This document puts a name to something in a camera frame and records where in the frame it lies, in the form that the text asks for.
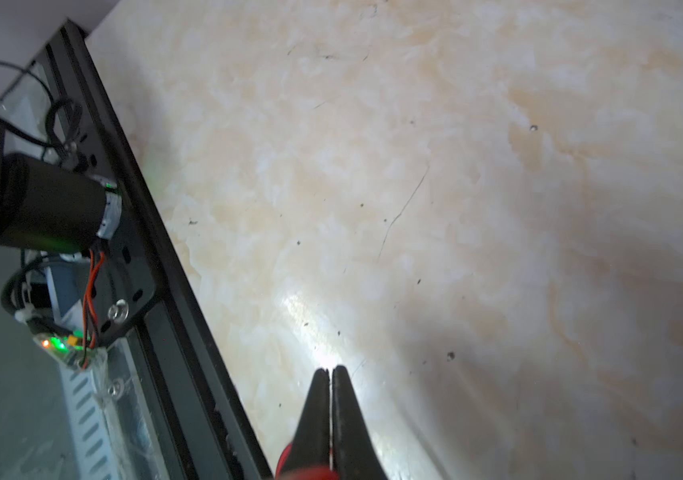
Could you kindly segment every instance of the gray floor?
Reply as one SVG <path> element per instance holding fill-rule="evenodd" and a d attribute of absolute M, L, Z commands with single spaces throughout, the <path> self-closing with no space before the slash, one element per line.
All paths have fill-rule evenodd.
<path fill-rule="evenodd" d="M 0 247 L 0 291 L 18 265 Z M 56 364 L 0 307 L 0 480 L 77 477 Z"/>

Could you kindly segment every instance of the marble tabletop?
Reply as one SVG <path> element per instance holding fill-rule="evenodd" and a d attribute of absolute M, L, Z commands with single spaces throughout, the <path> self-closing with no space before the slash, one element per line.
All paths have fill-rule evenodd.
<path fill-rule="evenodd" d="M 122 0 L 89 39 L 272 467 L 683 478 L 683 0 Z"/>

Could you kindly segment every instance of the table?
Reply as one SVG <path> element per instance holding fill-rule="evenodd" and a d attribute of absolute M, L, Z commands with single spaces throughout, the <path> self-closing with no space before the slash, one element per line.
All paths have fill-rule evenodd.
<path fill-rule="evenodd" d="M 683 476 L 683 2 L 123 0 L 88 49 L 274 467 Z"/>

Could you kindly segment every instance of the marble surface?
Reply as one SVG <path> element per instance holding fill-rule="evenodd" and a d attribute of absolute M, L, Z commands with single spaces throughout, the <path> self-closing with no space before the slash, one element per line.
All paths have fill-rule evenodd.
<path fill-rule="evenodd" d="M 122 0 L 88 47 L 274 467 L 683 478 L 683 0 Z"/>

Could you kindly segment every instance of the beige table surface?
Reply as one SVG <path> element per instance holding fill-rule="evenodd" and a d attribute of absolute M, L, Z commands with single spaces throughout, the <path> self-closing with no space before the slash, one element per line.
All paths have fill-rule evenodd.
<path fill-rule="evenodd" d="M 393 480 L 683 478 L 683 0 L 123 0 L 88 47 L 273 467 L 342 362 Z"/>

